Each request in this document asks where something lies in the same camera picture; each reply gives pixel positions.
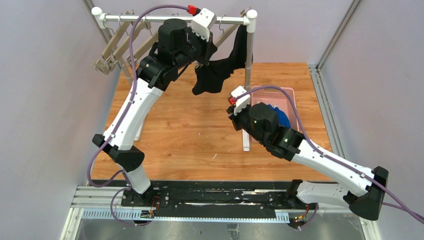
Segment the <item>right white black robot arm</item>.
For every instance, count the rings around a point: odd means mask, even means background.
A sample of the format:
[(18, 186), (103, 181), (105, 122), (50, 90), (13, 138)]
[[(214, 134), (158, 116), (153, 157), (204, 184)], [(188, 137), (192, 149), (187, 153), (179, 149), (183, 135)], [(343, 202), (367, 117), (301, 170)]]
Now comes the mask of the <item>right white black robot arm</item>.
[(244, 130), (272, 156), (310, 167), (333, 183), (293, 180), (289, 198), (305, 204), (328, 204), (349, 208), (357, 216), (376, 221), (383, 205), (389, 172), (352, 163), (315, 144), (290, 127), (279, 124), (277, 113), (261, 102), (244, 107), (231, 105), (228, 118), (234, 129)]

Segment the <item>beige hanger with black underwear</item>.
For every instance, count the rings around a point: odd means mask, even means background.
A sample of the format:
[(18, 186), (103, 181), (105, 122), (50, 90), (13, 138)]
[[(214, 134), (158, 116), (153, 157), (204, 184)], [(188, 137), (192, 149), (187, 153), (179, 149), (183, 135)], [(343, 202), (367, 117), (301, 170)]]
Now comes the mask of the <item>beige hanger with black underwear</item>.
[(233, 24), (226, 28), (214, 44), (220, 47), (221, 44), (236, 31), (230, 54), (226, 58), (209, 61), (207, 65), (200, 65), (197, 63), (195, 72), (200, 73), (201, 71), (206, 71), (208, 67), (229, 67), (230, 72), (237, 69), (249, 69), (253, 59), (252, 42), (254, 35), (248, 32), (248, 30), (248, 26), (243, 24)]

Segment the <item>black underwear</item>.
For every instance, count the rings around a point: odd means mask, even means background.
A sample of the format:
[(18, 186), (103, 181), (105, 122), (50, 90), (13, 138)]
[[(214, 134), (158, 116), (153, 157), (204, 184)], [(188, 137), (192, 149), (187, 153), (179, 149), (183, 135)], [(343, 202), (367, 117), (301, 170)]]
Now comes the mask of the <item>black underwear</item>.
[(208, 65), (195, 69), (197, 81), (192, 88), (195, 96), (202, 93), (220, 93), (224, 81), (230, 78), (235, 70), (246, 67), (247, 39), (247, 27), (240, 25), (235, 35), (233, 49), (227, 58), (211, 60)]

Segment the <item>blue underwear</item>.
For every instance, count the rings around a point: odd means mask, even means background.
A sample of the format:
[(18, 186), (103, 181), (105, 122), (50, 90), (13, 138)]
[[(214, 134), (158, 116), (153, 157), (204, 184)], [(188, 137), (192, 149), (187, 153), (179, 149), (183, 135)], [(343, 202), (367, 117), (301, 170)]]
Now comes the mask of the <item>blue underwear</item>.
[(276, 105), (272, 106), (269, 104), (268, 106), (277, 113), (278, 122), (281, 126), (286, 128), (292, 127), (288, 116), (282, 110), (280, 110)]

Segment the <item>beige clip hanger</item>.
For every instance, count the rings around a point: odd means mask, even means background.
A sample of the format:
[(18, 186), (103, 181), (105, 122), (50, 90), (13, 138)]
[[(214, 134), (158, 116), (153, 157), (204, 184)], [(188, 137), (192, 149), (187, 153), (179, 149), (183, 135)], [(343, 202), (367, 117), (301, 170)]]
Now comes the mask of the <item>beige clip hanger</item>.
[[(149, 30), (151, 31), (151, 24), (150, 23), (138, 23), (136, 25), (136, 28), (133, 32), (132, 41), (134, 41), (140, 34), (142, 30)], [(112, 36), (111, 40), (106, 45), (106, 48), (103, 50), (101, 54), (101, 59), (103, 61), (103, 66), (105, 69), (105, 74), (108, 74), (112, 70), (115, 69), (115, 66), (120, 62), (120, 60), (123, 59), (123, 55), (125, 52), (129, 50), (130, 46), (130, 31), (129, 29), (133, 27), (133, 24), (130, 24), (130, 22), (120, 23), (118, 29), (116, 30), (115, 34)], [(137, 51), (134, 51), (134, 59), (137, 60), (147, 51), (147, 47), (150, 44), (152, 46), (152, 43), (149, 43), (149, 41), (146, 41), (141, 48)]]

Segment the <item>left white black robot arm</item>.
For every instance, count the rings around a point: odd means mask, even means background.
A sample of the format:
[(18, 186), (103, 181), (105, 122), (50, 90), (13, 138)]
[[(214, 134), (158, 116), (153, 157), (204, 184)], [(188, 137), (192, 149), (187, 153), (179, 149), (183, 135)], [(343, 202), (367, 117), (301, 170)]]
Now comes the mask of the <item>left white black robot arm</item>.
[(134, 146), (136, 135), (153, 104), (179, 78), (179, 70), (192, 62), (206, 63), (217, 51), (212, 24), (191, 20), (191, 26), (178, 18), (164, 21), (158, 40), (138, 65), (134, 85), (112, 125), (95, 134), (92, 142), (105, 152), (127, 177), (129, 189), (142, 195), (151, 186), (143, 168), (145, 154)]

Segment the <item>beige hanger with blue underwear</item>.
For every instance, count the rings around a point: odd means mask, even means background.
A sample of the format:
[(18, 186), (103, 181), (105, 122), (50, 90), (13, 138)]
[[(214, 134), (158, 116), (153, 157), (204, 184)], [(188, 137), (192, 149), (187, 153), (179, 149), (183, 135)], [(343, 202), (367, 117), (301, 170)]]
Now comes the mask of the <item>beige hanger with blue underwear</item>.
[[(121, 22), (119, 27), (123, 29), (123, 35), (119, 41), (119, 47), (122, 54), (120, 55), (119, 65), (124, 72), (131, 70), (131, 59), (129, 56), (129, 34), (133, 27), (133, 22)], [(133, 36), (133, 54), (134, 59), (139, 61), (142, 56), (146, 55), (151, 49), (154, 42), (158, 40), (157, 27), (151, 22), (140, 22), (136, 26)]]

